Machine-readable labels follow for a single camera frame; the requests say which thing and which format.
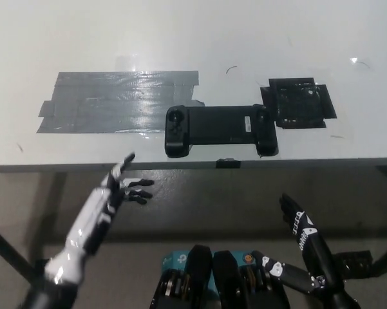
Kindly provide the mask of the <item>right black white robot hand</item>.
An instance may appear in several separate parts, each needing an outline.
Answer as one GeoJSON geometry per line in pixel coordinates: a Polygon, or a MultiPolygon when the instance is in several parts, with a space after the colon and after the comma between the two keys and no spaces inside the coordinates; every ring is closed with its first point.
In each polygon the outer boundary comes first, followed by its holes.
{"type": "Polygon", "coordinates": [[[345,289],[332,253],[309,215],[289,195],[279,199],[283,220],[296,237],[306,270],[280,262],[254,250],[257,266],[262,267],[276,281],[304,294],[334,294],[345,289]]]}

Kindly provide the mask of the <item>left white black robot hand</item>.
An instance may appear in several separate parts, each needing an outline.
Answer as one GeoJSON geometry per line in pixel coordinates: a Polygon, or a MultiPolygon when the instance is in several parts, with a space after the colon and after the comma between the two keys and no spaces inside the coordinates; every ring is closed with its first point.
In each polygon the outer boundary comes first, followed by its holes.
{"type": "Polygon", "coordinates": [[[125,201],[145,205],[153,197],[143,187],[152,186],[154,181],[124,176],[134,158],[135,153],[127,155],[92,190],[66,237],[66,248],[87,256],[96,254],[120,206],[125,201]]]}

